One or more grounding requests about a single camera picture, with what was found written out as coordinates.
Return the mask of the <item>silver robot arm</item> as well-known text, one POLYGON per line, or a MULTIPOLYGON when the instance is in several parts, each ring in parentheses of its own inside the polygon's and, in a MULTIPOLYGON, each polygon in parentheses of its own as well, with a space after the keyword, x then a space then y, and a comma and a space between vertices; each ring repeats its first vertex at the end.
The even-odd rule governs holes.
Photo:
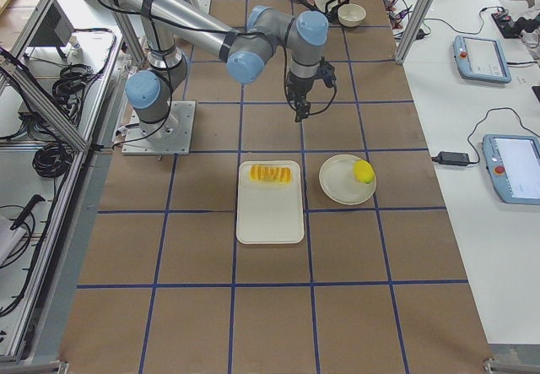
POLYGON ((167 25, 174 34, 214 54, 226 63, 229 75, 240 84, 253 83, 281 46, 291 54, 289 70, 283 76, 283 91, 296 122, 312 114, 307 95, 316 80, 323 80, 327 88, 337 87, 334 68, 322 55, 328 21, 319 12, 305 11, 294 17, 257 5, 250 13, 246 32, 241 33, 184 0, 108 1, 167 25))

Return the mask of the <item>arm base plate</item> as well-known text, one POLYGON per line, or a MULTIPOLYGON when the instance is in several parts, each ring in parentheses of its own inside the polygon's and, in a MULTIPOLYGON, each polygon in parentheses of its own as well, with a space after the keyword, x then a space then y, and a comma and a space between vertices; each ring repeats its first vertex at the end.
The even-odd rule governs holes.
POLYGON ((132 110, 130 123, 135 127, 127 130, 126 142, 121 151, 124 155, 189 154, 197 102, 177 101, 171 103, 165 122, 147 124, 140 122, 132 110))

